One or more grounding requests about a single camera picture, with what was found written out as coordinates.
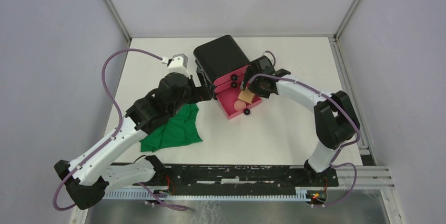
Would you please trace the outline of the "tan square makeup sponge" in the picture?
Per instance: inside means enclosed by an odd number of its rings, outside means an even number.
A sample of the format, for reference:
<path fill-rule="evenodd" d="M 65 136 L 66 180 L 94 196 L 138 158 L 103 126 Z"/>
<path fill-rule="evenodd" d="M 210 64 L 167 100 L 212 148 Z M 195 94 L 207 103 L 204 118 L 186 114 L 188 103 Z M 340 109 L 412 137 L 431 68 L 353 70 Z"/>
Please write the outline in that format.
<path fill-rule="evenodd" d="M 255 94 L 250 90 L 245 89 L 239 93 L 238 100 L 244 101 L 246 103 L 252 104 Z"/>

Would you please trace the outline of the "pink bottom drawer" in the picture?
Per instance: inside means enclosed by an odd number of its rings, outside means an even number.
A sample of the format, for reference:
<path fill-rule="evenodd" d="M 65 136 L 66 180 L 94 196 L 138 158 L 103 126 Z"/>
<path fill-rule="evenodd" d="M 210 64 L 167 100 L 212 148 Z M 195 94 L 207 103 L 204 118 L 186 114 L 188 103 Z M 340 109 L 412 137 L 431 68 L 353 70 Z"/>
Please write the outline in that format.
<path fill-rule="evenodd" d="M 239 88 L 230 87 L 216 95 L 227 119 L 233 119 L 242 114 L 250 115 L 251 110 L 261 103 L 261 98 L 254 94 L 242 94 L 245 100 L 239 99 L 241 92 Z"/>

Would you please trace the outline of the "pink drawer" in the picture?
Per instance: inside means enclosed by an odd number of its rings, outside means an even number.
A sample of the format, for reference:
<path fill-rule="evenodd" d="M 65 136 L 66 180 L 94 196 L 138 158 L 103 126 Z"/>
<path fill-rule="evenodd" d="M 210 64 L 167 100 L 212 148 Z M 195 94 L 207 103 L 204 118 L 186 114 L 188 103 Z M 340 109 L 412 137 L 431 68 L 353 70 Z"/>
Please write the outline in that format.
<path fill-rule="evenodd" d="M 247 67 L 248 67 L 248 65 L 245 65 L 239 69 L 229 72 L 229 73 L 217 78 L 216 80 L 214 80 L 213 84 L 215 86 L 220 86 L 226 82 L 237 82 L 239 80 L 243 80 Z M 232 77 L 233 75 L 237 76 L 236 80 L 233 80 L 233 77 Z"/>
<path fill-rule="evenodd" d="M 241 82 L 242 81 L 240 79 L 237 80 L 237 81 L 230 80 L 228 82 L 225 82 L 225 83 L 222 83 L 221 85 L 216 86 L 214 92 L 216 94 L 218 94 L 218 93 L 221 93 L 221 92 L 223 92 L 223 91 L 225 91 L 227 89 L 230 89 L 230 90 L 231 89 L 238 89 L 238 90 L 240 90 Z"/>
<path fill-rule="evenodd" d="M 254 94 L 242 94 L 245 100 L 239 99 L 241 92 L 239 88 L 230 87 L 216 95 L 227 119 L 233 119 L 242 114 L 250 115 L 251 110 L 261 103 L 261 98 Z"/>

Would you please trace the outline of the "pink round makeup puff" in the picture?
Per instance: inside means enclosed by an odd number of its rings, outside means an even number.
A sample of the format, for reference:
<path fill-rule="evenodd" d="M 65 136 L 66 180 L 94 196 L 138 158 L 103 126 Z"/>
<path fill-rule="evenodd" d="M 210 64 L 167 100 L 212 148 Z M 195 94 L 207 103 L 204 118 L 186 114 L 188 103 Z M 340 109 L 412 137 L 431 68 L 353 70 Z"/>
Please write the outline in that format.
<path fill-rule="evenodd" d="M 234 109 L 236 111 L 244 110 L 246 107 L 246 103 L 242 100 L 237 100 L 234 102 Z"/>

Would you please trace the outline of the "pink top drawer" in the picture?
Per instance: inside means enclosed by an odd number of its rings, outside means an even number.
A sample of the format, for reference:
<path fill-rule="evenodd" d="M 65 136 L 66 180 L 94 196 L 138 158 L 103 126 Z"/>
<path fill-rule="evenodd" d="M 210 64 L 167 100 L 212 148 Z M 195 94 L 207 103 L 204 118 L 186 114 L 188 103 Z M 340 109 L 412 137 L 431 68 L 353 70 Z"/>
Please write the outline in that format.
<path fill-rule="evenodd" d="M 243 80 L 247 67 L 248 67 L 248 65 L 245 65 L 239 69 L 229 72 L 229 73 L 217 78 L 216 80 L 214 80 L 213 84 L 215 86 L 220 86 L 226 82 L 237 82 L 239 80 Z M 237 76 L 236 80 L 233 80 L 233 77 L 232 77 L 233 75 Z"/>

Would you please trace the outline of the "black drawer organizer box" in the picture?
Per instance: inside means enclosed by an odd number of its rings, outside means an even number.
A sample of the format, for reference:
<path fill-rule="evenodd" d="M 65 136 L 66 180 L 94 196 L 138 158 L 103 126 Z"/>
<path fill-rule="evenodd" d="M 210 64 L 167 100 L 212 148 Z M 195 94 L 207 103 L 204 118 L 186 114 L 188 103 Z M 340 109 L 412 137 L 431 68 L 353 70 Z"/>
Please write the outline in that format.
<path fill-rule="evenodd" d="M 193 51 L 196 69 L 202 69 L 213 84 L 217 78 L 250 63 L 248 57 L 230 35 L 216 38 L 196 47 Z"/>

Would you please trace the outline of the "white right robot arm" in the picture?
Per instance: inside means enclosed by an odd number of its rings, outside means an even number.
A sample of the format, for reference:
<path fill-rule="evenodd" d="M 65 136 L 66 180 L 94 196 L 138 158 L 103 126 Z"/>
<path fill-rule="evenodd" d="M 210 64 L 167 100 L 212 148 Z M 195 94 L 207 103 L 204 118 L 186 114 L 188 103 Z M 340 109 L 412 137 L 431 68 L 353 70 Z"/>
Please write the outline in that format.
<path fill-rule="evenodd" d="M 313 113 L 319 142 L 306 160 L 303 173 L 310 186 L 324 181 L 325 173 L 343 148 L 352 145 L 351 138 L 354 142 L 361 138 L 360 123 L 347 93 L 316 89 L 285 69 L 275 70 L 266 56 L 249 63 L 241 89 L 248 89 L 262 98 L 269 98 L 271 94 L 284 96 Z"/>

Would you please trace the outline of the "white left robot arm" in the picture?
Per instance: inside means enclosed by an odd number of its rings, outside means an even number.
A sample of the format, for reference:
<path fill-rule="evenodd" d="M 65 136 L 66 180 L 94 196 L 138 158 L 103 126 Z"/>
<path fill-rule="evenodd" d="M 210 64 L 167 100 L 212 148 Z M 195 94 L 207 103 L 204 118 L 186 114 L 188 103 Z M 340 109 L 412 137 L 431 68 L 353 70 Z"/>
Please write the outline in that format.
<path fill-rule="evenodd" d="M 157 88 L 140 98 L 121 115 L 118 125 L 91 149 L 71 161 L 60 160 L 54 169 L 61 179 L 56 191 L 65 187 L 74 206 L 88 209 L 109 192 L 139 182 L 160 185 L 164 182 L 165 166 L 156 156 L 127 165 L 113 162 L 132 145 L 168 123 L 186 104 L 213 98 L 212 84 L 204 73 L 197 72 L 200 86 L 191 76 L 169 73 Z"/>

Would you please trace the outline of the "green cloth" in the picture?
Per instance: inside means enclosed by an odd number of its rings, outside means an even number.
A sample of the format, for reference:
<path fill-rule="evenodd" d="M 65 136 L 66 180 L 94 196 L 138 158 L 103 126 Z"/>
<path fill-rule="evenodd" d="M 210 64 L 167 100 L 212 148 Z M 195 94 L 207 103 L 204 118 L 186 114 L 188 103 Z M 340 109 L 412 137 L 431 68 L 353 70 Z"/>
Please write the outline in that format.
<path fill-rule="evenodd" d="M 202 142 L 196 127 L 199 108 L 185 105 L 167 124 L 156 129 L 140 141 L 141 152 L 156 152 L 160 149 L 182 147 Z"/>

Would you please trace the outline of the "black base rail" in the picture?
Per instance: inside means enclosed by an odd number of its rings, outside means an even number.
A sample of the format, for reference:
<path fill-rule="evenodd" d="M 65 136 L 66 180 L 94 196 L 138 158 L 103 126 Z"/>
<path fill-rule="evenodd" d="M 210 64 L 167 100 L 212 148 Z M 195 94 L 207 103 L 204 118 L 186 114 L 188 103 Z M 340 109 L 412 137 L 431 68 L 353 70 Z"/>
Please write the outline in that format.
<path fill-rule="evenodd" d="M 167 188 L 174 196 L 292 196 L 296 188 L 339 186 L 330 168 L 311 175 L 303 166 L 165 164 L 144 183 L 150 189 Z"/>

